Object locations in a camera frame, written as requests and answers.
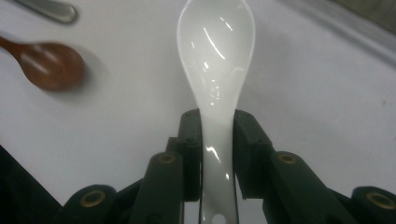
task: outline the brown wooden spoon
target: brown wooden spoon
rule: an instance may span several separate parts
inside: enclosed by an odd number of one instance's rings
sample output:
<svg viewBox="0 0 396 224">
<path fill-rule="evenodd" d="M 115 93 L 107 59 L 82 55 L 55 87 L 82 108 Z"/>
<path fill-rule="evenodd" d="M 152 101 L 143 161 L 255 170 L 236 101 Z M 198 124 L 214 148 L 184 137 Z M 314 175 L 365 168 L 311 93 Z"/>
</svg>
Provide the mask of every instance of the brown wooden spoon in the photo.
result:
<svg viewBox="0 0 396 224">
<path fill-rule="evenodd" d="M 0 36 L 0 47 L 20 64 L 26 77 L 46 91 L 67 91 L 84 75 L 84 61 L 73 49 L 58 43 L 17 44 Z"/>
</svg>

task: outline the white table surface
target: white table surface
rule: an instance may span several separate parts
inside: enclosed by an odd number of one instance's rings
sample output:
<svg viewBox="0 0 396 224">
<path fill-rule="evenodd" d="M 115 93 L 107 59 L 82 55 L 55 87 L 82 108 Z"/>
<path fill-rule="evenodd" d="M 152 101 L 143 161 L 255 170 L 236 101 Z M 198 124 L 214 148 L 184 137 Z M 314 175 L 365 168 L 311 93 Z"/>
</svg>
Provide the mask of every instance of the white table surface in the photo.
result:
<svg viewBox="0 0 396 224">
<path fill-rule="evenodd" d="M 0 144 L 61 204 L 92 184 L 141 178 L 196 107 L 177 54 L 185 0 L 68 1 L 72 25 L 0 1 L 1 35 L 63 42 L 87 65 L 76 90 L 47 92 L 0 50 Z M 329 188 L 396 193 L 396 64 L 279 1 L 247 2 L 257 38 L 238 109 Z M 239 210 L 241 223 L 265 223 L 260 200 L 239 199 Z M 198 203 L 185 219 L 198 222 Z"/>
</svg>

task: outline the metal spoon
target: metal spoon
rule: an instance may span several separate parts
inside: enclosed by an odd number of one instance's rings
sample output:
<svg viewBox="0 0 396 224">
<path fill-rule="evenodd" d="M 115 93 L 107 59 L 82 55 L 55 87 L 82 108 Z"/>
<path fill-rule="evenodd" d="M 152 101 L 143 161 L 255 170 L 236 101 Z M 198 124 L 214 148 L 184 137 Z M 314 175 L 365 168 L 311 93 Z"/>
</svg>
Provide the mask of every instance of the metal spoon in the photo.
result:
<svg viewBox="0 0 396 224">
<path fill-rule="evenodd" d="M 65 45 L 16 44 L 0 36 L 0 47 L 14 56 L 26 77 L 43 90 L 66 91 L 77 86 L 83 78 L 84 61 Z"/>
<path fill-rule="evenodd" d="M 254 40 L 254 20 L 244 0 L 190 0 L 178 21 L 178 52 L 203 128 L 202 224 L 238 223 L 233 114 Z"/>
<path fill-rule="evenodd" d="M 77 10 L 69 3 L 55 2 L 50 0 L 15 1 L 56 21 L 64 23 L 73 22 L 78 16 Z"/>
</svg>

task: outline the white ceramic spoon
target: white ceramic spoon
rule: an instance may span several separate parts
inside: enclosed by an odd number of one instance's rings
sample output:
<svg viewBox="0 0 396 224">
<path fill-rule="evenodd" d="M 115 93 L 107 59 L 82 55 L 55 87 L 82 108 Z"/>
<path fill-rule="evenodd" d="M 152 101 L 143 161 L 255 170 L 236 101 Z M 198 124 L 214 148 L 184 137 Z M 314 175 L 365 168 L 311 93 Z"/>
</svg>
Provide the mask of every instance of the white ceramic spoon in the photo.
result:
<svg viewBox="0 0 396 224">
<path fill-rule="evenodd" d="M 233 114 L 254 40 L 254 20 L 244 0 L 190 0 L 178 21 L 178 52 L 203 128 L 203 224 L 223 218 L 227 224 L 238 223 Z"/>
</svg>

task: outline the white surface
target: white surface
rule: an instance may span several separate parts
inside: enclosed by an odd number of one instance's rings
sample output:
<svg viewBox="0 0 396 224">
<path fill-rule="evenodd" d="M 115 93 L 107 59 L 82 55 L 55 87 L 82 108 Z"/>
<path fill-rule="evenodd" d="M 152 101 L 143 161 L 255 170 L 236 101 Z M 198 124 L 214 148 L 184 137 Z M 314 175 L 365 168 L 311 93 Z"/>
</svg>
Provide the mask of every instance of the white surface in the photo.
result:
<svg viewBox="0 0 396 224">
<path fill-rule="evenodd" d="M 178 21 L 177 48 L 202 122 L 202 224 L 215 217 L 238 223 L 233 114 L 254 40 L 253 15 L 244 0 L 190 0 Z"/>
<path fill-rule="evenodd" d="M 185 1 L 69 1 L 64 26 L 0 2 L 0 32 L 57 40 L 88 66 L 77 90 L 39 90 L 0 50 L 0 144 L 60 203 L 91 184 L 122 189 L 177 135 L 194 109 L 177 54 Z M 331 189 L 396 192 L 396 68 L 275 0 L 249 0 L 256 47 L 238 109 L 256 117 L 276 150 L 301 156 Z M 239 201 L 241 223 L 265 223 L 261 201 Z M 198 222 L 196 203 L 186 223 Z"/>
</svg>

